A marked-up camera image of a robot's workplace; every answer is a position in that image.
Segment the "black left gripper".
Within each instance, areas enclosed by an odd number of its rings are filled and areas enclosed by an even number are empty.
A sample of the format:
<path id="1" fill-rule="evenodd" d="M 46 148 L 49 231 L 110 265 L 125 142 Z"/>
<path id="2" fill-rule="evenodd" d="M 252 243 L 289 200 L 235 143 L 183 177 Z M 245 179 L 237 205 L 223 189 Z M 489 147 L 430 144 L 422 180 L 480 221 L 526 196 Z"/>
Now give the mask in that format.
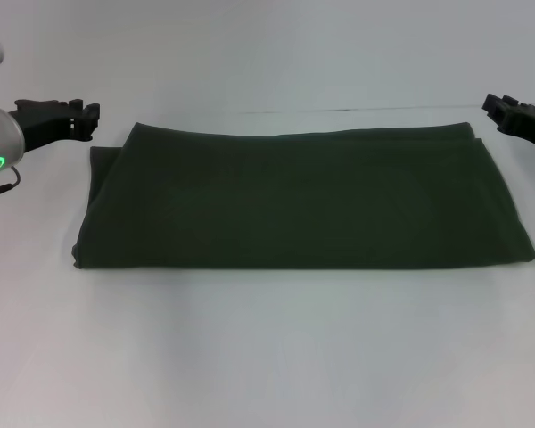
<path id="1" fill-rule="evenodd" d="M 63 140 L 90 142 L 99 124 L 99 103 L 84 105 L 81 99 L 68 102 L 20 99 L 14 104 L 12 117 L 21 128 L 26 151 Z"/>

